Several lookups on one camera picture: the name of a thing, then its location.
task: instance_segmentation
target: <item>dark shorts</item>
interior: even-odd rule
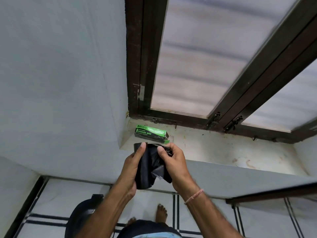
[[[117,238],[133,238],[134,236],[157,232],[171,232],[181,236],[177,230],[169,227],[165,223],[156,223],[150,220],[137,220],[123,228]]]

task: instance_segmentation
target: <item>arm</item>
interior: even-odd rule
[[[134,179],[145,146],[146,144],[142,143],[134,155],[132,154],[125,159],[118,180],[76,238],[110,238],[123,209],[135,195]]]
[[[200,188],[188,172],[183,151],[173,143],[167,146],[172,149],[173,157],[168,156],[162,147],[158,147],[158,153],[164,160],[167,171],[172,177],[174,189],[186,201],[196,194]],[[242,238],[204,192],[189,201],[187,207],[204,238]]]

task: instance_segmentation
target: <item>bare foot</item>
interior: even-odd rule
[[[163,205],[158,204],[158,209],[156,211],[156,217],[155,217],[155,222],[166,222],[167,218],[167,210],[164,208]]]
[[[135,222],[137,219],[135,218],[135,217],[132,217],[129,221],[128,221],[128,223],[125,225],[125,226],[128,226],[128,225],[130,225],[130,224],[132,224],[133,222]]]

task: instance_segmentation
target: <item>forearm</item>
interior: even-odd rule
[[[113,186],[76,238],[109,238],[130,199],[124,190]]]
[[[180,191],[184,200],[188,200],[200,188],[190,181]],[[212,201],[201,193],[195,199],[187,203],[187,207],[194,217],[204,238],[241,238],[242,236],[233,228],[233,226],[224,218]]]

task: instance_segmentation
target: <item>tiled floor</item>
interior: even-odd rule
[[[67,220],[75,207],[82,201],[90,199],[93,194],[107,194],[109,189],[108,185],[50,179],[31,210],[31,214],[25,218],[18,238],[63,238]],[[212,199],[212,202],[237,229],[236,217],[231,206],[220,199]],[[202,237],[192,215],[179,195],[137,190],[135,197],[125,207],[118,220],[114,238],[133,216],[137,219],[154,221],[159,203],[164,205],[168,211],[167,225],[177,229],[185,238]],[[240,207],[240,214],[246,237],[260,238],[267,237],[267,234],[272,237],[280,234],[296,237],[290,217],[287,215],[245,207]]]

